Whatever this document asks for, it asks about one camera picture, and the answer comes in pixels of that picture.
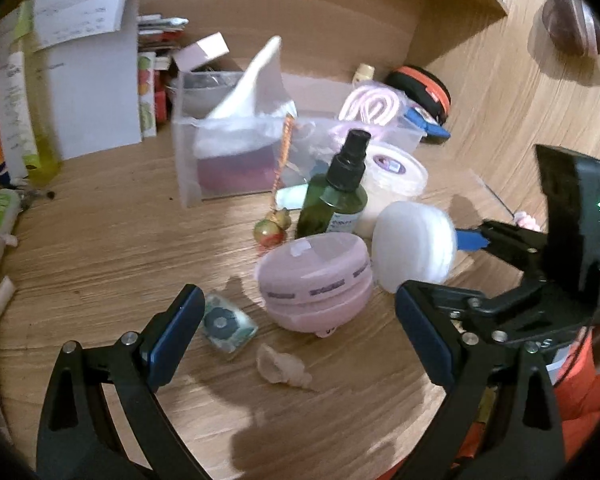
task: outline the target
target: white paper sheet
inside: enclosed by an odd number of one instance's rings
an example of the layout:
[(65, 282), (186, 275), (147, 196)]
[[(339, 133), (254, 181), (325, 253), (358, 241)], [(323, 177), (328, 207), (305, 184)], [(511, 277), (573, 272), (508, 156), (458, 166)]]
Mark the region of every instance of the white paper sheet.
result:
[(120, 30), (126, 0), (33, 0), (34, 48)]
[(18, 22), (18, 8), (13, 9), (3, 19), (0, 20), (0, 69), (7, 65), (9, 58), (9, 49), (13, 43), (13, 29)]
[(65, 41), (34, 54), (36, 104), (56, 134), (62, 160), (142, 140), (138, 112), (138, 0), (122, 28)]
[(27, 107), (22, 70), (21, 52), (7, 57), (0, 69), (0, 143), (10, 178), (25, 178), (29, 174), (22, 158), (24, 149), (20, 138), (21, 129), (32, 132), (28, 109), (22, 117), (23, 99)]
[[(13, 144), (13, 146), (17, 142), (19, 148), (17, 151), (22, 154), (21, 161), (27, 155), (38, 154), (29, 114), (24, 77), (24, 54), (22, 52), (11, 54), (6, 67), (0, 69), (0, 142), (7, 145)], [(10, 176), (16, 177), (11, 174), (8, 162), (7, 168)], [(24, 175), (20, 175), (20, 167), (17, 166), (16, 169), (18, 176), (26, 176), (26, 170)]]

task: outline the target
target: orange cloth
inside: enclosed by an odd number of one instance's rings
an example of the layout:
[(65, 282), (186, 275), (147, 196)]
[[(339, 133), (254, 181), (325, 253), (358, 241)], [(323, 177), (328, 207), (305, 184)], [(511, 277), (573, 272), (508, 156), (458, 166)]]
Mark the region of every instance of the orange cloth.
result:
[[(558, 378), (567, 371), (577, 347), (578, 343), (571, 345), (571, 351), (560, 368)], [(600, 375), (596, 375), (590, 335), (569, 375), (554, 391), (562, 419), (564, 453), (568, 462), (587, 441), (600, 421)], [(483, 433), (484, 424), (480, 422), (472, 424), (458, 456), (473, 456), (478, 449)], [(404, 460), (378, 477), (378, 480), (390, 480), (402, 462)]]

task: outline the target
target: bottle label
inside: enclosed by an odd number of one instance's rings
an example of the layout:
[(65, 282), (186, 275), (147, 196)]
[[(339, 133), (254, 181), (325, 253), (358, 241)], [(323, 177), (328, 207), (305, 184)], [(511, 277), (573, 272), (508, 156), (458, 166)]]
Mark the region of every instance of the bottle label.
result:
[(358, 218), (360, 217), (360, 213), (355, 213), (353, 215), (345, 215), (343, 213), (334, 213), (331, 215), (331, 220), (329, 220), (329, 225), (327, 226), (326, 233), (352, 233), (356, 223), (358, 222)]
[(385, 171), (389, 173), (402, 175), (405, 174), (407, 168), (405, 168), (400, 162), (388, 155), (375, 155), (374, 162)]

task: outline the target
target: plastic lid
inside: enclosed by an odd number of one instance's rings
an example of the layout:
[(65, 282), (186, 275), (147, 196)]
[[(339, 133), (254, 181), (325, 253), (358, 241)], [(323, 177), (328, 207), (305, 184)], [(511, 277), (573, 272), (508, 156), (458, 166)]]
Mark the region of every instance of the plastic lid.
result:
[(340, 191), (354, 191), (365, 174), (366, 146), (371, 134), (365, 130), (350, 130), (340, 153), (331, 160), (327, 182)]
[(387, 191), (414, 197), (427, 185), (429, 173), (413, 156), (386, 142), (372, 141), (366, 149), (363, 187), (378, 186)]
[(371, 274), (362, 238), (351, 233), (323, 233), (275, 248), (255, 272), (267, 303), (306, 304), (351, 288)]

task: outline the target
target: pink macaron box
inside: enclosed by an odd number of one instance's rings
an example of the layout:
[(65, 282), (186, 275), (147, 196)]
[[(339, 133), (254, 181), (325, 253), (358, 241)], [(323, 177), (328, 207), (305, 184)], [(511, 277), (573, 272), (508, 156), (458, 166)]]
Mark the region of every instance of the pink macaron box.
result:
[(350, 233), (324, 233), (282, 245), (263, 257), (255, 277), (276, 323), (321, 337), (353, 319), (373, 289), (366, 245)]

